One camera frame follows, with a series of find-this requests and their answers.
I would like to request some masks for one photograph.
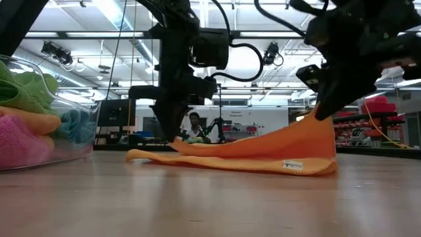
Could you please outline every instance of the person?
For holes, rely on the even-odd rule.
[[[186,135],[190,138],[198,138],[201,137],[203,142],[210,143],[211,139],[204,136],[202,133],[202,127],[200,126],[200,116],[196,112],[192,112],[189,114],[191,128],[186,131]]]

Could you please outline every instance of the clear plastic bin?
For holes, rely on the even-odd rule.
[[[99,106],[56,96],[58,87],[36,65],[0,55],[0,171],[91,155]]]

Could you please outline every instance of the wall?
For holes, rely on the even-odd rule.
[[[209,125],[214,118],[219,117],[218,107],[196,107],[191,112],[197,112],[201,118],[207,118],[207,125]],[[143,117],[153,117],[152,109],[148,107],[137,107],[136,117],[137,129],[143,130]],[[263,128],[260,128],[260,131],[262,134],[265,134],[288,126],[288,109],[278,107],[223,107],[222,118],[224,120],[232,120],[233,123],[255,123],[263,126]],[[182,125],[189,126],[187,117],[184,119]]]
[[[387,100],[389,103],[394,103],[396,105],[396,111],[398,113],[412,113],[421,111],[421,92],[420,91],[411,91],[411,98],[408,100],[402,100],[396,95],[388,96]]]

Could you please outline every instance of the towel label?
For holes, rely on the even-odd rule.
[[[285,160],[284,161],[284,168],[285,169],[293,169],[295,171],[302,171],[303,170],[303,163]]]

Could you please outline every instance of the wooden table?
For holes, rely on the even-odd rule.
[[[421,162],[338,155],[329,177],[124,163],[0,173],[4,237],[421,236]]]

